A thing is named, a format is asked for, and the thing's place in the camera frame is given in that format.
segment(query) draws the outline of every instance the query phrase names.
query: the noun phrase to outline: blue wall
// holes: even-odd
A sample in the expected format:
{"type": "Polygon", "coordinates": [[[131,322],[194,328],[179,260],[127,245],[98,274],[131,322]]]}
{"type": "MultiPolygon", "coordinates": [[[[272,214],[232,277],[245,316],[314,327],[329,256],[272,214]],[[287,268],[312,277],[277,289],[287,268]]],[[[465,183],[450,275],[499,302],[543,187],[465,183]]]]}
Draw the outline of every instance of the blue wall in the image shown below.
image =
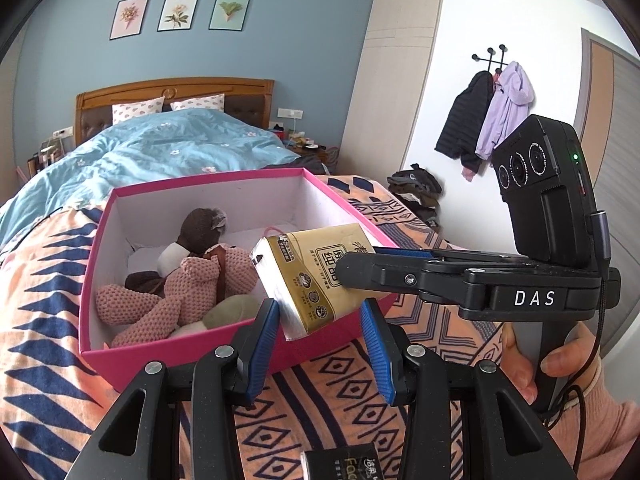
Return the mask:
{"type": "Polygon", "coordinates": [[[242,32],[208,30],[215,0],[198,0],[191,30],[157,32],[164,0],[149,0],[142,33],[109,41],[118,1],[45,0],[33,14],[15,85],[17,163],[74,123],[76,94],[176,76],[274,79],[274,120],[278,107],[304,110],[297,129],[340,144],[372,0],[251,0],[242,32]]]}

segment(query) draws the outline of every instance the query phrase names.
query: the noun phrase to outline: pink box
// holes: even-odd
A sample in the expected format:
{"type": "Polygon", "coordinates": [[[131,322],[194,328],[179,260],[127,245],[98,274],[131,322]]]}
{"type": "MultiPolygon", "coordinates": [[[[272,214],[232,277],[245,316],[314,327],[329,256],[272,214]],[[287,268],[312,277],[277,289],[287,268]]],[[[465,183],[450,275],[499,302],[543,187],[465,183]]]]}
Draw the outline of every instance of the pink box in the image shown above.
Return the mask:
{"type": "MultiPolygon", "coordinates": [[[[218,207],[227,214],[221,242],[251,250],[265,228],[284,232],[359,222],[374,246],[395,247],[377,227],[306,170],[257,170],[203,174],[114,189],[98,225],[82,286],[80,353],[114,388],[122,391],[149,361],[168,366],[197,361],[231,342],[250,320],[180,338],[110,349],[116,329],[95,312],[94,292],[108,283],[124,284],[131,272],[155,270],[158,256],[175,242],[184,218],[197,207],[218,207]]],[[[252,292],[265,297],[258,283],[252,292]]],[[[393,297],[380,301],[386,313],[393,297]]],[[[314,334],[287,342],[278,335],[270,373],[330,352],[360,336],[356,312],[314,334]]]]}

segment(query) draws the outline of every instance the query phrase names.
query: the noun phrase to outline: orange patterned bedspread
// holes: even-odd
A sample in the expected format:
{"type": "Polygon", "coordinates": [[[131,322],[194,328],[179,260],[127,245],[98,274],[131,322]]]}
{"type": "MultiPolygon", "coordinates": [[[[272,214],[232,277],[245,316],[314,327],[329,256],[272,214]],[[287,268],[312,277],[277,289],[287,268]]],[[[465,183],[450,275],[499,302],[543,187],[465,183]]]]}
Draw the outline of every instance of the orange patterned bedspread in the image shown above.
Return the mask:
{"type": "MultiPolygon", "coordinates": [[[[321,177],[398,246],[446,247],[379,184],[321,177]]],[[[2,429],[36,478],[62,480],[116,393],[78,353],[78,304],[100,208],[52,215],[0,268],[2,429]]],[[[499,326],[468,322],[455,308],[399,295],[387,318],[446,360],[499,357],[499,326]]],[[[181,476],[190,478],[190,405],[180,422],[181,476]]],[[[268,377],[255,407],[236,410],[247,478],[302,478],[300,452],[375,443],[385,478],[397,477],[404,408],[376,390],[362,340],[268,377]]],[[[452,406],[452,478],[462,472],[462,427],[452,406]]]]}

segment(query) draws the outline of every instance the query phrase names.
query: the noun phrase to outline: human hand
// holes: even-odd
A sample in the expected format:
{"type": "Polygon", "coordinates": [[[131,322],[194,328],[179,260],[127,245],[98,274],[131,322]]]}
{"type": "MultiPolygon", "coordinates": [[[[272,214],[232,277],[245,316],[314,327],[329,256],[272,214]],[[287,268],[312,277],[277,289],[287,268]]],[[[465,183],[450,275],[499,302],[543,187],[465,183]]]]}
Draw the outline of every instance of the human hand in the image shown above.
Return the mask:
{"type": "MultiPolygon", "coordinates": [[[[568,377],[575,374],[587,362],[594,341],[594,335],[583,322],[579,321],[576,339],[550,352],[540,363],[540,369],[549,377],[568,377]]],[[[511,323],[505,323],[502,327],[500,368],[522,397],[532,404],[538,396],[538,388],[534,382],[535,370],[531,362],[518,350],[511,323]]],[[[584,390],[593,381],[597,370],[598,360],[594,359],[574,384],[584,390]]]]}

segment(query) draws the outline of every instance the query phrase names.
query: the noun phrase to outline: wall socket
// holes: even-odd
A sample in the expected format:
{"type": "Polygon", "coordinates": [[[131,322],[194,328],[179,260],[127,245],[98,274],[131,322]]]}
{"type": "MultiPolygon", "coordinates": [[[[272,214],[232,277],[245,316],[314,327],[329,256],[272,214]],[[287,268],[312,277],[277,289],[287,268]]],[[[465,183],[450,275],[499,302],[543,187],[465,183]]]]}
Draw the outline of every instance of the wall socket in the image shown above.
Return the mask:
{"type": "Polygon", "coordinates": [[[302,119],[302,110],[290,110],[289,108],[278,108],[278,117],[288,119],[302,119]]]}
{"type": "Polygon", "coordinates": [[[68,126],[63,130],[56,130],[51,134],[51,137],[59,137],[60,139],[64,139],[65,137],[71,137],[74,134],[73,126],[68,126]]]}

